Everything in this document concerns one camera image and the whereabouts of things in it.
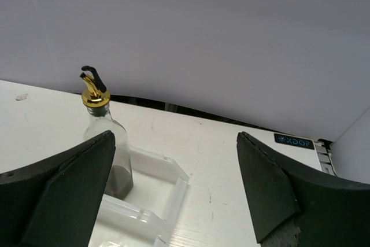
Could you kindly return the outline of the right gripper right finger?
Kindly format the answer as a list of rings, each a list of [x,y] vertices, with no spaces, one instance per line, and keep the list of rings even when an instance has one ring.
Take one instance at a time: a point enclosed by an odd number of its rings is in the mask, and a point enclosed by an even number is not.
[[[246,132],[237,153],[261,246],[368,246],[369,185],[326,174]]]

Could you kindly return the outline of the glass bottle dark sauce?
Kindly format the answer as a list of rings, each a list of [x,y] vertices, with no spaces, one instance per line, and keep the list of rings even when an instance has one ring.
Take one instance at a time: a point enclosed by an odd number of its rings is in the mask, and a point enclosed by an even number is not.
[[[80,78],[86,85],[82,103],[89,115],[89,124],[84,132],[85,141],[107,137],[108,154],[104,155],[110,166],[107,172],[105,192],[107,196],[124,200],[134,187],[131,155],[126,129],[117,122],[110,111],[111,94],[100,78],[98,71],[90,66],[81,68]]]

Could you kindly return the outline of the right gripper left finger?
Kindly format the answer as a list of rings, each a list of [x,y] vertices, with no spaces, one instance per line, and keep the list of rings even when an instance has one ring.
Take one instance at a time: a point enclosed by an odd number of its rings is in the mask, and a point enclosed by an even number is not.
[[[1,174],[1,246],[88,246],[105,191],[107,137]]]

